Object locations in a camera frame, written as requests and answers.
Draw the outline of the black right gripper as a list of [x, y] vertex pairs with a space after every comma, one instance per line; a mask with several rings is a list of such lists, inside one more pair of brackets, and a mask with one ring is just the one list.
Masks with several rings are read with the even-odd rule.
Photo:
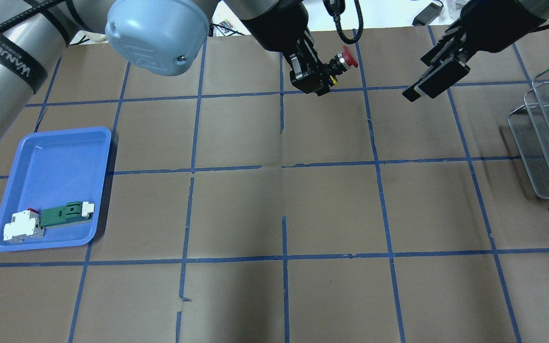
[[436, 66], [407, 87], [403, 97], [410, 102], [425, 96], [434, 99], [469, 74], [466, 63], [477, 52], [501, 52], [546, 21], [538, 0], [470, 0], [436, 46], [420, 59]]

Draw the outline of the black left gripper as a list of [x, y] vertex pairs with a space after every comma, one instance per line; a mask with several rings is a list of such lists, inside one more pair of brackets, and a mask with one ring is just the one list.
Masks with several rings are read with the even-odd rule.
[[275, 0], [262, 14], [241, 22], [262, 48], [283, 54], [292, 68], [290, 80], [294, 87], [305, 94], [323, 96], [333, 87], [334, 77], [318, 58], [308, 19], [302, 1]]

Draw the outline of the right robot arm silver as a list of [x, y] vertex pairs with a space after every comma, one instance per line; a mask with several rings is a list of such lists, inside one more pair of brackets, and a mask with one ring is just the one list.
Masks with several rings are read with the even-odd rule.
[[410, 102], [436, 98], [470, 72], [477, 52], [499, 53], [528, 33], [543, 30], [549, 0], [470, 0], [436, 45], [421, 57], [427, 71], [402, 95]]

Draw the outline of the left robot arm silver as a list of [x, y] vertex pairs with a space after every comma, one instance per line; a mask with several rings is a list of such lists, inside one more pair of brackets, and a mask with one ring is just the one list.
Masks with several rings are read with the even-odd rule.
[[[207, 39], [216, 0], [0, 0], [0, 140], [48, 81], [74, 35], [107, 35], [131, 63], [155, 74], [186, 72]], [[324, 95], [349, 69], [346, 52], [320, 61], [300, 0], [228, 0], [259, 44], [281, 52], [292, 85]]]

